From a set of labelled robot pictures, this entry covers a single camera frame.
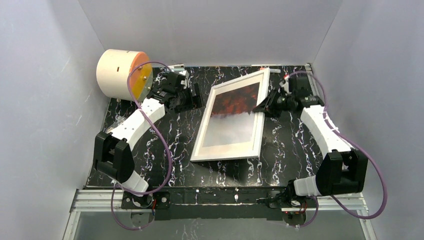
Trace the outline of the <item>red autumn photo print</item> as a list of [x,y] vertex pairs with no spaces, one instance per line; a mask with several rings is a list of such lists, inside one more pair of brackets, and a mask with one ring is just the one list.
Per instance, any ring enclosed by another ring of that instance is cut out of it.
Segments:
[[253,137],[260,83],[239,87],[215,96],[203,139],[203,147],[250,142]]

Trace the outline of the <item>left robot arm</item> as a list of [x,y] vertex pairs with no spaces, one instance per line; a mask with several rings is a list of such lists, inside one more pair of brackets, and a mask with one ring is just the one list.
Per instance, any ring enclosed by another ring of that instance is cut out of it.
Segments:
[[191,83],[186,70],[165,73],[159,85],[151,88],[123,123],[110,132],[100,131],[94,140],[93,167],[118,183],[123,190],[142,197],[153,193],[135,170],[132,151],[149,129],[157,130],[154,123],[167,113],[181,113],[201,108],[203,100],[198,83]]

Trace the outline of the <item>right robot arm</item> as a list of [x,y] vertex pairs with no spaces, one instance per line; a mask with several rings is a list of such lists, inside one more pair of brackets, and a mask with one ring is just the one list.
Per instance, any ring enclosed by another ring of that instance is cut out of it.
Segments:
[[300,111],[300,119],[314,137],[323,161],[313,176],[290,180],[284,190],[270,196],[273,202],[290,203],[306,197],[360,193],[365,184],[369,159],[360,150],[336,134],[331,120],[325,117],[324,101],[313,95],[307,76],[286,75],[284,82],[270,91],[265,99],[253,108],[276,118],[282,112]]

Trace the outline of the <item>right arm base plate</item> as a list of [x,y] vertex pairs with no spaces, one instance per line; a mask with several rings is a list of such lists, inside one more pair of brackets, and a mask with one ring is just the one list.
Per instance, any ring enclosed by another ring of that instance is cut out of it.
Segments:
[[297,196],[287,190],[271,190],[266,197],[256,199],[256,203],[270,209],[293,208],[298,212],[305,212],[317,206],[315,200],[308,196]]

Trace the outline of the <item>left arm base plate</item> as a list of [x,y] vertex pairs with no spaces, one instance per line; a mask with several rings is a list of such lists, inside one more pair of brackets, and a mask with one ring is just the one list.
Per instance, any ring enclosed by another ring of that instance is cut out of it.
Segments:
[[121,208],[124,210],[166,210],[170,207],[171,195],[167,191],[159,191],[149,195],[136,196],[123,192]]

